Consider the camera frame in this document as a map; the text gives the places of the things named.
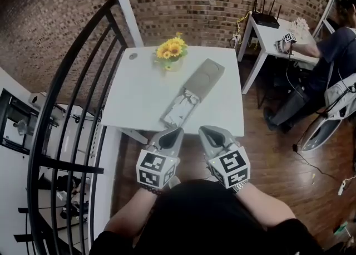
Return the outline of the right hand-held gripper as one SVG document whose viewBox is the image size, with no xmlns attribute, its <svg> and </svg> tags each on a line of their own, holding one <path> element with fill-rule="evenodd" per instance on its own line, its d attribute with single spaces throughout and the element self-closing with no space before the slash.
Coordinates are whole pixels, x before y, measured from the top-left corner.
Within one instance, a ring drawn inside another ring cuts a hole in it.
<svg viewBox="0 0 356 255">
<path fill-rule="evenodd" d="M 211 174 L 226 188 L 240 190 L 250 179 L 251 166 L 243 146 L 223 128 L 205 125 L 199 137 Z"/>
</svg>

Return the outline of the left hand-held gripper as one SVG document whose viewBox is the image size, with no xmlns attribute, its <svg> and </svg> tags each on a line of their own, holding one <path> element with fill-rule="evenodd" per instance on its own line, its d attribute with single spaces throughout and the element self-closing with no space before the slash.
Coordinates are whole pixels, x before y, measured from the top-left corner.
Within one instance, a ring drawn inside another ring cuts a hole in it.
<svg viewBox="0 0 356 255">
<path fill-rule="evenodd" d="M 165 191 L 180 184 L 176 170 L 184 138 L 181 127 L 156 133 L 141 150 L 136 164 L 137 182 L 148 191 Z"/>
</svg>

